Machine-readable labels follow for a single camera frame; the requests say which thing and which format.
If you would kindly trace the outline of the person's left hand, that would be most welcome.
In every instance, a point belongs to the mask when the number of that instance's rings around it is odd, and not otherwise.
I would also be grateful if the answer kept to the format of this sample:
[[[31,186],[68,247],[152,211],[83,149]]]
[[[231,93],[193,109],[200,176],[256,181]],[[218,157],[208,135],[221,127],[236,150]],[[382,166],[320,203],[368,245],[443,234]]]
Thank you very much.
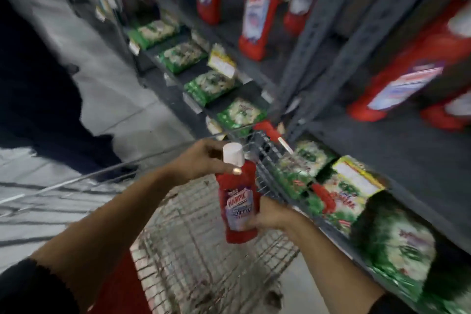
[[[208,162],[223,161],[223,147],[227,144],[212,138],[198,140],[165,166],[166,180],[173,186],[179,186],[210,175]]]

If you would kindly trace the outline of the person's right hand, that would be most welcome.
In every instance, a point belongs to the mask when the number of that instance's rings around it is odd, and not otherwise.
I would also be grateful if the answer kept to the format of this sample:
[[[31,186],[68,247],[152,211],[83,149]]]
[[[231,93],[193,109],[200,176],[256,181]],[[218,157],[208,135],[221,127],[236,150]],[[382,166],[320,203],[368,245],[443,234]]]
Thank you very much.
[[[290,240],[297,242],[300,233],[312,226],[312,222],[306,216],[285,204],[281,204],[281,211],[276,217],[261,217],[259,212],[245,222],[245,230],[255,228],[280,230]]]

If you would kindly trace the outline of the red white-capped cleaner bottle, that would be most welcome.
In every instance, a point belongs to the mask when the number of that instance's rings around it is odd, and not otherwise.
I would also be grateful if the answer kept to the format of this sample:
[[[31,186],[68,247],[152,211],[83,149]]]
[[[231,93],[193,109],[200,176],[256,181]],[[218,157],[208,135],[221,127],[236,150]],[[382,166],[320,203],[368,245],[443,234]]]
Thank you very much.
[[[221,217],[228,244],[244,244],[257,237],[256,228],[247,228],[248,220],[260,210],[256,186],[256,164],[245,158],[244,147],[227,143],[222,150],[223,162],[241,170],[240,175],[216,174],[219,186]]]

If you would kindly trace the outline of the person's left forearm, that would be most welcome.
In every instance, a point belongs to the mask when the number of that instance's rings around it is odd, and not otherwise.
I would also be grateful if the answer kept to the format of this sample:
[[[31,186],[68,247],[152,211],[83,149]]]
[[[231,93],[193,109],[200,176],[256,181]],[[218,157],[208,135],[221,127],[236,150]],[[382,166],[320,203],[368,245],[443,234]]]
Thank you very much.
[[[31,258],[59,277],[85,313],[103,283],[157,209],[178,184],[171,165],[146,174],[33,252]]]

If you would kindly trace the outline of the person's right forearm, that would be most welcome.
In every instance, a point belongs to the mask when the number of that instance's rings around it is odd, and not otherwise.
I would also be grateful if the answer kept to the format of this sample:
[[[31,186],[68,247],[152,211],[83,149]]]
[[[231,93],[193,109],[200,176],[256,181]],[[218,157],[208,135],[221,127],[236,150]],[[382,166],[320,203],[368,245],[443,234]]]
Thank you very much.
[[[306,216],[292,212],[286,234],[299,248],[330,314],[368,314],[385,295]]]

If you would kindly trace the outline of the red plastic cart corner guard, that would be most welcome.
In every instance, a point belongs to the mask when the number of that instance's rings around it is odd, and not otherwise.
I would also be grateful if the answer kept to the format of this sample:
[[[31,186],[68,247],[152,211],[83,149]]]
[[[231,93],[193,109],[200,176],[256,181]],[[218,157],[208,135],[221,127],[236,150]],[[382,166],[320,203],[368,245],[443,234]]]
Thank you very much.
[[[253,125],[253,130],[262,131],[268,138],[275,143],[279,143],[288,153],[293,154],[293,149],[289,146],[286,140],[282,135],[277,131],[277,129],[271,124],[268,120],[263,120],[257,122]]]

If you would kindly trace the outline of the yellow shelf tag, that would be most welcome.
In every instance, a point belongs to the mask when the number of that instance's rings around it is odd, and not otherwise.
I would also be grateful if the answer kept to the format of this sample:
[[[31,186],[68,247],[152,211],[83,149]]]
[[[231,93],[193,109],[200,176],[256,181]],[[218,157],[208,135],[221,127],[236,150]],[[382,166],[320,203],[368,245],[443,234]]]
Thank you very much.
[[[367,171],[362,162],[350,155],[340,157],[332,164],[332,169],[349,185],[356,188],[362,197],[369,198],[386,190],[386,187]]]
[[[228,79],[233,79],[236,75],[236,63],[226,53],[224,47],[219,43],[214,43],[208,58],[208,67],[222,74]]]

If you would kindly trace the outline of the grey metal shelving rack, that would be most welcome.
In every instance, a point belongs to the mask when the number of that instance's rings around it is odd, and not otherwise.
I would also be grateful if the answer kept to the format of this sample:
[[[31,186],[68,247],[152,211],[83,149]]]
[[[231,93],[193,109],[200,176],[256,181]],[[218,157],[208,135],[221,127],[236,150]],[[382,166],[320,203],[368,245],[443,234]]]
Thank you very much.
[[[311,78],[313,85],[297,115],[290,135],[309,131],[333,150],[372,166],[391,185],[397,201],[429,222],[456,247],[471,255],[471,190],[463,181],[471,175],[471,131],[452,135],[419,119],[411,106],[399,118],[376,123],[348,120],[339,96],[351,79],[366,80],[364,64],[414,9],[431,0],[374,0],[363,21],[340,48],[329,49],[331,61]]]

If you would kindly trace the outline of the red plastic cart seat flap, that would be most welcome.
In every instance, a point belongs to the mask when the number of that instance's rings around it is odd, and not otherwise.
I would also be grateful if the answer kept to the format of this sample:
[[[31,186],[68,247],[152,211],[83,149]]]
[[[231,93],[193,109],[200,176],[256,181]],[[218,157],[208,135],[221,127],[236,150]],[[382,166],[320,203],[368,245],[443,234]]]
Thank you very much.
[[[107,277],[87,314],[152,314],[130,250]]]

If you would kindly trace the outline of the person's black right sleeve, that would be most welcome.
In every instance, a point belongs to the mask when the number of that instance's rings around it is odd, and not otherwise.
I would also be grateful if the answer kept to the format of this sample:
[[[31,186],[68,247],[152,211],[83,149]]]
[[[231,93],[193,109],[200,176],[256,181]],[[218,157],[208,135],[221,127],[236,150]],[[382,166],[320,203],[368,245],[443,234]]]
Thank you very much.
[[[392,293],[385,293],[371,306],[367,314],[418,314]]]

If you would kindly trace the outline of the person's black sleeve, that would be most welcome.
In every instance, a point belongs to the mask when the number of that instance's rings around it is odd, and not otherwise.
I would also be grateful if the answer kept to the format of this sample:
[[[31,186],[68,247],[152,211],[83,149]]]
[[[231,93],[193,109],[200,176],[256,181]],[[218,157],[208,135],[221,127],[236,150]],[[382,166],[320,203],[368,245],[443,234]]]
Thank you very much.
[[[0,314],[80,314],[66,284],[31,258],[0,274]]]
[[[418,314],[392,293],[385,293],[371,306],[367,314]]]

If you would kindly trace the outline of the person's black left sleeve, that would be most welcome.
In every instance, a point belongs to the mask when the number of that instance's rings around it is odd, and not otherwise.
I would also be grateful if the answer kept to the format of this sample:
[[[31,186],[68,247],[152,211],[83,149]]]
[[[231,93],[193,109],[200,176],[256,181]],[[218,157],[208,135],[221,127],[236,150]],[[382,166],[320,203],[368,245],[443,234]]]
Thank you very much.
[[[80,314],[66,284],[31,258],[0,274],[0,314]]]

